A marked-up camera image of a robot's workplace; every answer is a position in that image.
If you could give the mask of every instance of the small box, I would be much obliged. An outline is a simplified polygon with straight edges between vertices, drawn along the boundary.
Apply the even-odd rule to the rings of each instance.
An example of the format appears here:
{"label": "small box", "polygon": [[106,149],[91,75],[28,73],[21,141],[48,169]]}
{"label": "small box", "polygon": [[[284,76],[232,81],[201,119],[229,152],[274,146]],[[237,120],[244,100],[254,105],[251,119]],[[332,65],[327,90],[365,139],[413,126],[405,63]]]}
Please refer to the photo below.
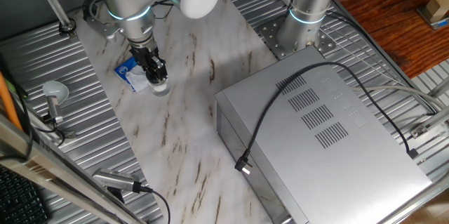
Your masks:
{"label": "small box", "polygon": [[430,22],[439,21],[449,11],[449,0],[430,0],[425,9]]}

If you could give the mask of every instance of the silver metal box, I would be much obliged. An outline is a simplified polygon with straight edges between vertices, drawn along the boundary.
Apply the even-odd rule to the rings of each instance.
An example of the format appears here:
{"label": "silver metal box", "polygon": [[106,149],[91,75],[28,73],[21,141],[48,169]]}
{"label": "silver metal box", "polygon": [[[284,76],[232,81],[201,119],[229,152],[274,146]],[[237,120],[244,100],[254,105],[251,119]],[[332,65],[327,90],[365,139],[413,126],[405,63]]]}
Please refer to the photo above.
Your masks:
{"label": "silver metal box", "polygon": [[[237,160],[265,105],[313,47],[220,91],[217,132]],[[331,66],[296,79],[268,111],[246,179],[275,224],[378,223],[431,184]]]}

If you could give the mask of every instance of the cable connector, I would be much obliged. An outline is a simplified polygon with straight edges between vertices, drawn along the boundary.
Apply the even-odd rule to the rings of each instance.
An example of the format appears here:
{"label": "cable connector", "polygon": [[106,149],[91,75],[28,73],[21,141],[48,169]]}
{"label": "cable connector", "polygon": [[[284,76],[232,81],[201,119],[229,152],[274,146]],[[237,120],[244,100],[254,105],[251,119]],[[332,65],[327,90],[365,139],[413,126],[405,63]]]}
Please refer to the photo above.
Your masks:
{"label": "cable connector", "polygon": [[246,150],[241,157],[239,157],[239,160],[237,160],[236,166],[234,168],[237,171],[243,171],[244,173],[247,173],[248,175],[251,173],[251,168],[253,167],[251,164],[248,163],[248,155],[249,151]]}
{"label": "cable connector", "polygon": [[419,153],[416,149],[411,149],[407,154],[411,159],[414,159]]}

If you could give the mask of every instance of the keyboard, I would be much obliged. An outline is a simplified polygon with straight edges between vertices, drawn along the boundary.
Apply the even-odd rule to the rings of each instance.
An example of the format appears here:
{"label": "keyboard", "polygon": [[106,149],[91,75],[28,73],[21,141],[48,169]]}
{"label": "keyboard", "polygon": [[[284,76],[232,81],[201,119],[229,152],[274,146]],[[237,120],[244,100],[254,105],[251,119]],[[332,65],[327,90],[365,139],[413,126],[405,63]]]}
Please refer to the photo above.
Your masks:
{"label": "keyboard", "polygon": [[44,224],[50,214],[39,189],[0,165],[0,223]]}

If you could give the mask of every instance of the ventilation slots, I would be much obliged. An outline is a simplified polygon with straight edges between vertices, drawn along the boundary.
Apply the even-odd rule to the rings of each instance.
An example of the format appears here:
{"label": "ventilation slots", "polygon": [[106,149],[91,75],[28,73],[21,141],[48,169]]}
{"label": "ventilation slots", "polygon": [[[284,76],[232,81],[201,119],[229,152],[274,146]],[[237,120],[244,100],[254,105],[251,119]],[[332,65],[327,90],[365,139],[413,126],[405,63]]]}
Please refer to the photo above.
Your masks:
{"label": "ventilation slots", "polygon": [[312,89],[308,89],[288,100],[296,112],[320,100]]}
{"label": "ventilation slots", "polygon": [[301,117],[309,129],[313,129],[316,126],[328,121],[330,118],[334,117],[329,109],[322,105],[315,110],[309,112],[308,114]]}
{"label": "ventilation slots", "polygon": [[[292,79],[293,76],[289,76],[286,79],[280,81],[279,83],[276,84],[276,86],[278,86],[279,90],[282,88],[282,86],[284,86],[284,84],[286,84],[286,82],[290,79]],[[295,80],[293,80],[288,86],[287,88],[285,88],[282,91],[282,94],[287,94],[303,85],[306,84],[306,81],[302,78],[302,77],[297,77]]]}
{"label": "ventilation slots", "polygon": [[326,149],[347,135],[348,133],[343,126],[340,123],[336,123],[316,134],[315,137]]}

